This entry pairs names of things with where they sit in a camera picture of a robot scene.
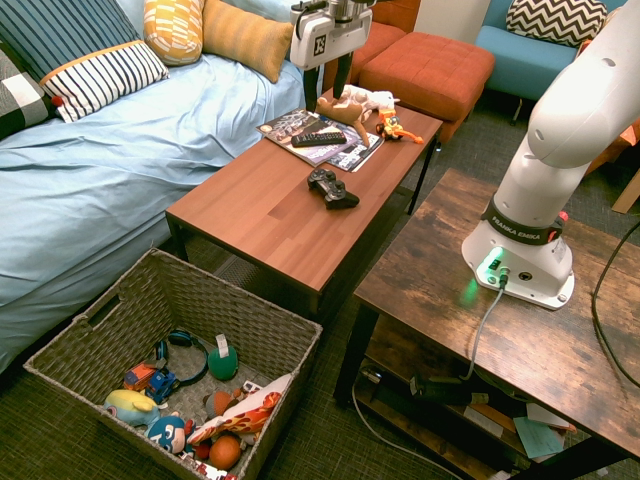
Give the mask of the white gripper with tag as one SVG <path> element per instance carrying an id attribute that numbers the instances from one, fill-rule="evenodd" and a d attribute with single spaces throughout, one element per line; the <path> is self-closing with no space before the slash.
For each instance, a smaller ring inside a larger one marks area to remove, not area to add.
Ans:
<path id="1" fill-rule="evenodd" d="M 368 1 L 299 1 L 290 8 L 294 26 L 290 60 L 303 72 L 305 109 L 316 111 L 320 65 L 337 59 L 333 97 L 340 98 L 349 79 L 353 51 L 370 33 L 373 12 Z"/>

